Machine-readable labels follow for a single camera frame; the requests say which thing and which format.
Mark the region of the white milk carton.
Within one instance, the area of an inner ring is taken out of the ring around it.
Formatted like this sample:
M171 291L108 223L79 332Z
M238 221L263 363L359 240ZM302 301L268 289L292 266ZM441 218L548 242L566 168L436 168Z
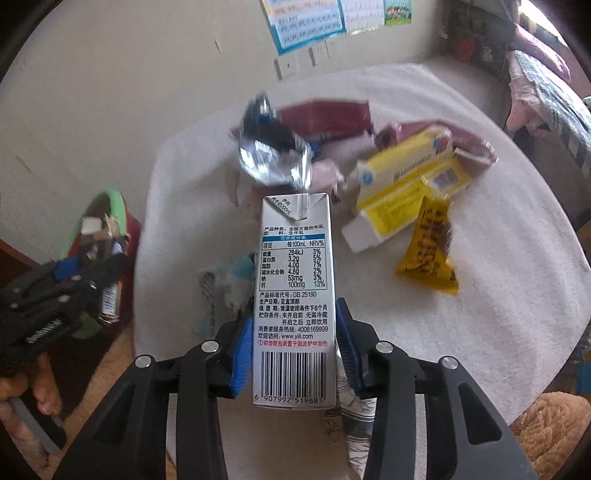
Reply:
M331 199L263 199L253 306L252 402L322 410L337 402Z

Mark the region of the clear blue plastic wrapper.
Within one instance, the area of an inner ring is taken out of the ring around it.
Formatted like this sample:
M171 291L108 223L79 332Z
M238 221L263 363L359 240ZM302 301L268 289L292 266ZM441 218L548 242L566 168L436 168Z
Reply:
M249 303L256 280L256 254L223 260L201 271L199 291L204 304L204 315L192 328L200 340L213 338L219 328L235 320Z

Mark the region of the gold yellow snack wrapper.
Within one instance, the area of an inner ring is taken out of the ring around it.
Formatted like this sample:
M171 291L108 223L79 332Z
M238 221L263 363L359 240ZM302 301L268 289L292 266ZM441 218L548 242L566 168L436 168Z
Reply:
M407 251L396 274L432 290L459 293L460 284L449 259L453 239L451 201L426 196L422 200Z

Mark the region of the brown plush cushion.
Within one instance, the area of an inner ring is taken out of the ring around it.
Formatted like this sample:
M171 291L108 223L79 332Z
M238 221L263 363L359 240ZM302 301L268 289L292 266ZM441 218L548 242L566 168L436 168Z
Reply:
M511 425L539 479L552 479L590 425L590 403L565 392L541 394Z

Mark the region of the red bin green rim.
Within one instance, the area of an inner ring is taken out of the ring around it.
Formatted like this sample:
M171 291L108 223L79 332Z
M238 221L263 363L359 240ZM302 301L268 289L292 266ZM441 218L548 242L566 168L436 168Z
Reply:
M87 260L97 261L122 253L130 262L120 279L100 294L90 314L97 324L111 326L133 317L133 278L140 234L140 222L127 209L122 194L114 189L97 194L71 232L62 258L82 254Z

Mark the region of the crumpled grey paper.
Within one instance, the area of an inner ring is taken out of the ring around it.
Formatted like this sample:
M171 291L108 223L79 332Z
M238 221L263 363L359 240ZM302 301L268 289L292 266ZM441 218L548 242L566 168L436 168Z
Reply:
M325 411L324 425L329 439L346 447L349 479L360 480L365 474L370 453L377 400L360 399L349 386L342 355L337 350L337 402Z

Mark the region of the blue silver foil bag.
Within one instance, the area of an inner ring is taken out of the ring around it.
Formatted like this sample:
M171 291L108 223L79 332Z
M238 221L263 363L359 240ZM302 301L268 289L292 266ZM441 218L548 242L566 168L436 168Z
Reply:
M284 124L266 93L249 101L229 135L238 144L240 169L257 184L287 186L298 192L311 188L312 163L320 146Z

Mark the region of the pink torn wrapper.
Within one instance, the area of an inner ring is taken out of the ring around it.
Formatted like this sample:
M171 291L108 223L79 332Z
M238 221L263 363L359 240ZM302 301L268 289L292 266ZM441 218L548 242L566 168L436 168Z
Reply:
M498 161L490 142L471 131L442 120L390 123L375 136L375 144L377 149L384 150L398 146L419 134L428 135L438 153L448 148L459 149L466 158L479 158L490 165Z

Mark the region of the bed with checkered quilt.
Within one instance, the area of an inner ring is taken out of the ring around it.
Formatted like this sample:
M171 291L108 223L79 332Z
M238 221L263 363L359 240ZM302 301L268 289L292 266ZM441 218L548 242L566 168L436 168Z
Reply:
M566 83L539 60L514 50L509 64L510 133L525 128L536 137L554 136L567 149L585 179L590 178L590 111Z

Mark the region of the maroon snack bag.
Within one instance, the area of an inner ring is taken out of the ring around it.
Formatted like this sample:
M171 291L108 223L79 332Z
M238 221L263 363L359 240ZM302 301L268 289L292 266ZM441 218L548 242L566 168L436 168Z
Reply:
M368 102L320 99L284 106L277 113L280 122L295 134L318 143L373 131Z

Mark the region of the pink pillow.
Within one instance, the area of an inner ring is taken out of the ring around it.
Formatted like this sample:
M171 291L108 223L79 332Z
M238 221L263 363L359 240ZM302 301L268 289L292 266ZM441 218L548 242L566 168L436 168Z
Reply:
M572 81L570 69L561 55L520 25L515 24L514 31L512 40L514 50L536 58L566 83Z

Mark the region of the dark bedside shelf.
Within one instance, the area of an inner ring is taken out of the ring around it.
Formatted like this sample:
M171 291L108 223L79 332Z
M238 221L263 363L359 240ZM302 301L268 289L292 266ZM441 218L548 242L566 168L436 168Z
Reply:
M440 53L479 67L499 80L509 78L506 58L515 36L503 1L445 1Z

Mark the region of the blue alphabet wall poster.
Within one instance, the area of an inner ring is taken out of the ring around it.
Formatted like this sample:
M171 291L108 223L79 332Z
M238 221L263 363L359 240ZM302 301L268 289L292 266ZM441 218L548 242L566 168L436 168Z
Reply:
M346 33L339 1L263 0L260 4L279 55Z

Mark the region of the white chart wall poster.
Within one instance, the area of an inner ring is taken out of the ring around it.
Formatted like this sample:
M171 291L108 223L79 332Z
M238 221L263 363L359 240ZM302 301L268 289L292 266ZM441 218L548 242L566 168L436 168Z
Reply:
M342 0L341 6L349 35L373 31L385 25L383 0Z

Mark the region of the green chart wall poster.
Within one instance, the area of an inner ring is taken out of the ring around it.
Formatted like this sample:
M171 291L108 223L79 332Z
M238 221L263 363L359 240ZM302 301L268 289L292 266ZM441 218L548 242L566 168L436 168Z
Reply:
M385 0L385 25L397 26L412 23L412 0Z

